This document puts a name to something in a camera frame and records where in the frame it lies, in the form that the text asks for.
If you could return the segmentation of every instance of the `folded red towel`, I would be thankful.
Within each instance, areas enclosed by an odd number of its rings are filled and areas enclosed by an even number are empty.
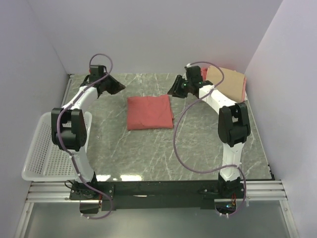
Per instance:
[[[128,98],[128,130],[172,129],[173,119],[168,95]]]

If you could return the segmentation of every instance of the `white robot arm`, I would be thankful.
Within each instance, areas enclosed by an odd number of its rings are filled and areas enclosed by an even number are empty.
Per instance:
[[[251,133],[246,104],[230,100],[211,82],[203,81],[200,67],[188,65],[185,69],[186,73],[177,76],[168,94],[186,98],[188,93],[192,93],[218,113],[218,135],[223,143],[222,166],[238,167],[244,143]],[[219,179],[229,183],[239,182],[240,174],[235,167],[227,167],[220,170]]]
[[[199,89],[199,98],[205,96],[214,86],[206,85]],[[224,96],[220,91],[214,89],[212,94],[203,99],[209,106],[211,106],[218,114],[223,107],[235,106],[236,102]],[[222,166],[224,165],[240,165],[241,152],[244,143],[239,142],[232,147],[228,143],[223,143],[223,157]],[[220,175],[225,181],[233,181],[240,177],[239,171],[234,167],[224,168],[220,170]]]
[[[109,75],[104,80],[87,89],[88,85],[99,80],[106,74],[106,67],[103,65],[91,65],[90,75],[87,75],[81,84],[78,93],[62,108],[54,108],[52,115],[52,141],[62,149],[57,136],[57,118],[60,112],[71,105],[71,107],[61,117],[61,135],[66,148],[73,154],[76,166],[81,176],[87,182],[91,182],[95,173],[91,168],[87,154],[85,151],[85,143],[87,140],[87,132],[84,122],[84,113],[87,111],[91,103],[96,100],[100,94],[107,91],[110,94],[116,94],[125,88],[124,85]]]

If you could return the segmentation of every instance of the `white plastic basket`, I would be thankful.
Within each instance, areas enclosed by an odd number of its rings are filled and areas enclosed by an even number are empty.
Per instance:
[[[87,151],[92,114],[85,112]],[[66,181],[76,178],[69,155],[52,142],[51,113],[41,116],[26,157],[22,177],[27,181]]]

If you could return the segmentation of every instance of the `white wall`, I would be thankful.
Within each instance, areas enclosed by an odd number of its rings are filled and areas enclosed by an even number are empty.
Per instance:
[[[316,9],[316,0],[284,0],[246,71],[268,160],[303,238],[317,233]]]
[[[26,0],[0,1],[0,231],[13,237],[29,189],[21,177],[42,113],[60,106],[66,72]]]
[[[101,52],[113,58],[116,72],[180,72],[197,60],[244,72],[281,3],[28,1],[68,73],[87,73],[90,57]]]

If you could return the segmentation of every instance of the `gray marble surface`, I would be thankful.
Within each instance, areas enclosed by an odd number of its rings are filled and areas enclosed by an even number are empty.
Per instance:
[[[69,101],[85,75],[71,77]],[[200,175],[188,171],[177,161],[172,145],[172,129],[127,131],[127,98],[166,94],[176,74],[114,74],[126,85],[116,95],[103,93],[88,111],[93,115],[87,156],[98,180],[195,180],[217,179],[218,173]],[[170,97],[175,116],[196,98]],[[249,110],[251,135],[243,148],[241,168],[247,179],[270,179],[269,167],[259,134]],[[180,124],[177,148],[182,160],[196,170],[221,166],[222,142],[217,133],[217,113],[206,103],[193,106]]]

